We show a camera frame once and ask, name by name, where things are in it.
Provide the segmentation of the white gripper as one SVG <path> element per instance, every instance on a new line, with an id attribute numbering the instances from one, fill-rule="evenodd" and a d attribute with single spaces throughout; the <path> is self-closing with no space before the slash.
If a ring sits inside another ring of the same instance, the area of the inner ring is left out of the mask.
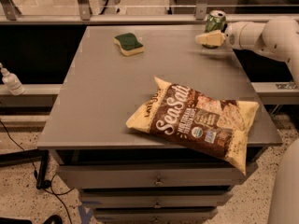
<path id="1" fill-rule="evenodd" d="M 253 21 L 233 22 L 227 25 L 224 33 L 221 30 L 215 30 L 197 35 L 195 42 L 216 47 L 225 42 L 233 49 L 261 50 L 264 47 L 262 38 L 264 27 L 264 23 Z"/>

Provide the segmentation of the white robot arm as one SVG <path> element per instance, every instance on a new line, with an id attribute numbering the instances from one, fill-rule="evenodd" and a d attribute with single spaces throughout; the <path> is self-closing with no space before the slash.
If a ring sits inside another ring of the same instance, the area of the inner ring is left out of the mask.
<path id="1" fill-rule="evenodd" d="M 233 22 L 224 31 L 205 32 L 195 41 L 217 47 L 227 44 L 284 62 L 299 83 L 299 24 L 291 17 Z M 267 224 L 299 224 L 299 140 L 288 146 L 279 164 Z"/>

